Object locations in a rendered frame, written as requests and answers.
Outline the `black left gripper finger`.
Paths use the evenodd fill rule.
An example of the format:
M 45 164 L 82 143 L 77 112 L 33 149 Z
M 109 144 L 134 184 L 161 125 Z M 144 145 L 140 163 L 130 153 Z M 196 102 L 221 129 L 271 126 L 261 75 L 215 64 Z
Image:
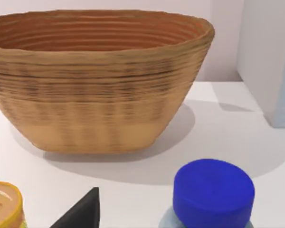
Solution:
M 50 228 L 99 228 L 99 188 L 92 188 Z

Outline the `yellow capped bottle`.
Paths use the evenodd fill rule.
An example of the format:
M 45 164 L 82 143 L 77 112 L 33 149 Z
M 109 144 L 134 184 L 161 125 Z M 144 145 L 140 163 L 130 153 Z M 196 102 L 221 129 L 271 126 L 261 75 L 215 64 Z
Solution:
M 22 195 L 8 182 L 0 182 L 0 228 L 28 228 Z

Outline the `blue capped pale bottle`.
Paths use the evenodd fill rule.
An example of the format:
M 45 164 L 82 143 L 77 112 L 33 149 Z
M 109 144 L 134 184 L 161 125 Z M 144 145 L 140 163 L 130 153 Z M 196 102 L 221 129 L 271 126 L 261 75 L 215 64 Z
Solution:
M 172 206 L 158 228 L 254 228 L 254 199 L 255 186 L 238 166 L 216 159 L 191 161 L 176 172 Z

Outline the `woven wicker basket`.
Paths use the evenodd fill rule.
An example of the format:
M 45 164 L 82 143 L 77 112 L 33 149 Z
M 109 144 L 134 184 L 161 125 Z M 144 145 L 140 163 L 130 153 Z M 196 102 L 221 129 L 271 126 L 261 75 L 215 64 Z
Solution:
M 208 53 L 213 25 L 136 9 L 0 16 L 0 110 L 34 146 L 74 154 L 152 145 Z

